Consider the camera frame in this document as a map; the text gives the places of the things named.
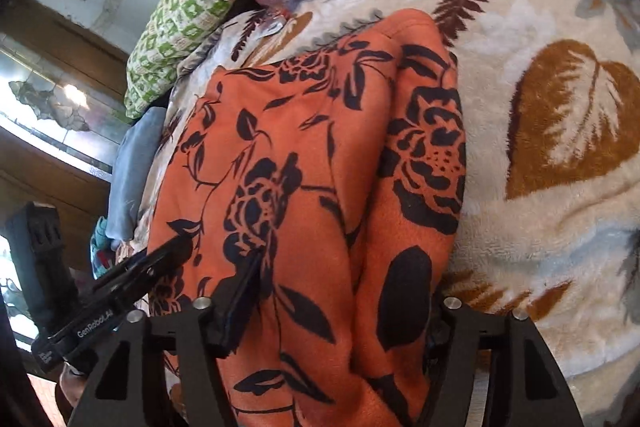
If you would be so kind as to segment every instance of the orange floral fabric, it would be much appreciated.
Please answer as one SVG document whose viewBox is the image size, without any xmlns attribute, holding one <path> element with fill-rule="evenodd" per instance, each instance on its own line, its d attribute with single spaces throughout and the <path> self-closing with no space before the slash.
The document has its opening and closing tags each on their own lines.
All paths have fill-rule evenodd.
<svg viewBox="0 0 640 427">
<path fill-rule="evenodd" d="M 213 74 L 148 245 L 188 233 L 193 253 L 150 309 L 180 311 L 261 256 L 255 312 L 218 361 L 239 425 L 409 426 L 420 414 L 431 289 L 465 183 L 456 88 L 455 57 L 412 9 Z"/>
</svg>

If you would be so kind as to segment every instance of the blue-gray fabric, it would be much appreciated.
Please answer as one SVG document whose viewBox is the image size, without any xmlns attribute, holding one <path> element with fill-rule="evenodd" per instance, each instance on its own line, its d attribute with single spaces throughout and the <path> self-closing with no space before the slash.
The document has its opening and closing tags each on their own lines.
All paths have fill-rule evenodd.
<svg viewBox="0 0 640 427">
<path fill-rule="evenodd" d="M 146 177 L 158 150 L 165 114 L 163 107 L 150 107 L 127 131 L 118 149 L 107 215 L 106 235 L 111 239 L 133 239 Z"/>
</svg>

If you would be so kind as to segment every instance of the beige blanket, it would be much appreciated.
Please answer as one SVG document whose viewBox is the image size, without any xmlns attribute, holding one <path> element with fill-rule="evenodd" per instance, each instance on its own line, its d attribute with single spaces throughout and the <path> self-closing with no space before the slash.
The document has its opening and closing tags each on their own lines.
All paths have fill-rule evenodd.
<svg viewBox="0 0 640 427">
<path fill-rule="evenodd" d="M 640 362 L 637 3 L 305 0 L 265 38 L 269 21 L 241 15 L 174 90 L 166 144 L 126 248 L 146 246 L 164 168 L 215 67 L 275 62 L 398 9 L 424 10 L 458 56 L 468 132 L 465 202 L 446 293 L 492 313 L 525 307 L 587 425 L 614 422 Z M 483 386 L 479 375 L 476 387 Z M 469 425 L 481 423 L 479 396 Z"/>
</svg>

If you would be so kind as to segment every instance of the metal screw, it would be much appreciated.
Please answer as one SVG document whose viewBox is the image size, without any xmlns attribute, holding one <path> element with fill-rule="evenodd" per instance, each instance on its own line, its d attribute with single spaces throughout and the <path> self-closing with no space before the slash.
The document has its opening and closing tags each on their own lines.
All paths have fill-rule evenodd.
<svg viewBox="0 0 640 427">
<path fill-rule="evenodd" d="M 462 306 L 462 301 L 457 297 L 447 297 L 444 299 L 444 305 L 450 310 L 457 310 Z"/>
<path fill-rule="evenodd" d="M 513 317 L 519 321 L 526 321 L 529 318 L 527 311 L 522 308 L 514 308 L 511 310 L 511 313 L 513 314 Z"/>
<path fill-rule="evenodd" d="M 197 310 L 203 310 L 211 306 L 211 299 L 209 297 L 198 297 L 193 301 L 193 307 Z"/>
<path fill-rule="evenodd" d="M 145 318 L 145 312 L 142 310 L 133 310 L 127 314 L 127 322 L 136 323 Z"/>
</svg>

